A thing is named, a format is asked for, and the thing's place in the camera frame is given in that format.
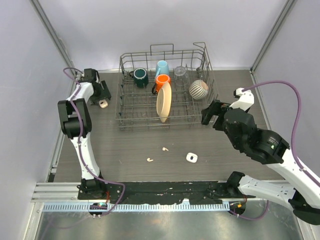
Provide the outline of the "white earbud charging case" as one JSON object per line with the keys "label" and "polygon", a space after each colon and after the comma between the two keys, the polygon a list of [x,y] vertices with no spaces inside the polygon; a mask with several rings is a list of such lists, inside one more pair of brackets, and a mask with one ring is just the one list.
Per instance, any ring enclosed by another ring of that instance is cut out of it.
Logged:
{"label": "white earbud charging case", "polygon": [[198,155],[192,152],[188,152],[186,155],[186,161],[195,164],[198,161]]}

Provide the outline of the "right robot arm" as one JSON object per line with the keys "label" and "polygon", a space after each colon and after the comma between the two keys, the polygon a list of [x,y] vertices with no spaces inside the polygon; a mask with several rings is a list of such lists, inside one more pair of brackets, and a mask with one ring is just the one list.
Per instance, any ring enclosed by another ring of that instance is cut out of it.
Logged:
{"label": "right robot arm", "polygon": [[278,133],[258,128],[253,115],[227,103],[213,100],[201,111],[201,124],[208,125],[213,116],[213,128],[223,131],[235,150],[276,171],[290,187],[263,183],[244,173],[234,171],[226,184],[226,193],[233,198],[240,194],[266,198],[282,205],[302,221],[320,224],[320,178],[300,159],[293,156],[293,146]]}

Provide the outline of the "beige earbud charging case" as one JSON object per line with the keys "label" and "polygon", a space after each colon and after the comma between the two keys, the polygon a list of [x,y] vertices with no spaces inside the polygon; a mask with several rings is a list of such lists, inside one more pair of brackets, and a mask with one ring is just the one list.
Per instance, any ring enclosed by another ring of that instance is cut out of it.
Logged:
{"label": "beige earbud charging case", "polygon": [[105,99],[100,100],[100,101],[98,102],[98,104],[99,104],[100,108],[102,108],[102,109],[107,108],[108,105],[109,105],[108,102],[107,102]]}

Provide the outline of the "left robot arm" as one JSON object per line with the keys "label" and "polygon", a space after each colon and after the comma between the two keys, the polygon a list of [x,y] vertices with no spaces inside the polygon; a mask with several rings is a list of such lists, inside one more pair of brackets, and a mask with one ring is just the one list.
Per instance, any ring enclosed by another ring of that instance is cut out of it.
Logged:
{"label": "left robot arm", "polygon": [[105,197],[107,188],[100,180],[102,173],[92,149],[92,120],[87,103],[104,109],[112,96],[96,69],[81,71],[71,67],[70,70],[76,73],[76,77],[70,77],[75,82],[75,90],[66,100],[57,103],[61,131],[72,142],[80,164],[79,195],[100,200]]}

